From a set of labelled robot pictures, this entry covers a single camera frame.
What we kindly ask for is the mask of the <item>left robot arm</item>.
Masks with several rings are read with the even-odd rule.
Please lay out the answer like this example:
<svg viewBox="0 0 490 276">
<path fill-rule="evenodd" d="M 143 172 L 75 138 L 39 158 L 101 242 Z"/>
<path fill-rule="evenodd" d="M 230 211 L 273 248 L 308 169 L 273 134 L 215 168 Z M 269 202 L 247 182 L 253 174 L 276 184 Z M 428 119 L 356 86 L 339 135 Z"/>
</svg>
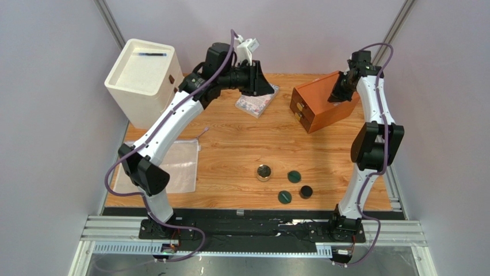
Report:
<svg viewBox="0 0 490 276">
<path fill-rule="evenodd" d="M 168 227 L 174 214 L 166 187 L 170 174 L 160 164 L 187 125 L 218 98 L 222 90 L 237 89 L 244 96 L 260 97 L 274 93 L 261 63 L 252 58 L 259 47 L 257 39 L 247 39 L 233 47 L 214 43 L 205 60 L 184 77 L 169 107 L 155 124 L 132 146 L 118 149 L 122 169 L 137 187 L 151 220 Z"/>
</svg>

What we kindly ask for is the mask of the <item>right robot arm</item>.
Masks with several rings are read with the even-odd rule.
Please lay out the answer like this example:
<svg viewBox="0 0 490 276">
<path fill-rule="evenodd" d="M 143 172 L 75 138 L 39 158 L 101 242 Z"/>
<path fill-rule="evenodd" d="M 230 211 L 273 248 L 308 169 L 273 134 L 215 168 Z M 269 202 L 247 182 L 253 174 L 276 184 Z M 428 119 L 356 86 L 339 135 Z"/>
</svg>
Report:
<svg viewBox="0 0 490 276">
<path fill-rule="evenodd" d="M 395 123 L 386 102 L 385 67 L 372 63 L 368 47 L 353 52 L 347 65 L 344 71 L 296 86 L 290 102 L 307 133 L 347 118 L 357 103 L 362 104 L 365 122 L 350 151 L 353 174 L 329 220 L 328 232 L 336 239 L 360 232 L 370 190 L 392 164 L 404 137 L 404 127 Z"/>
</svg>

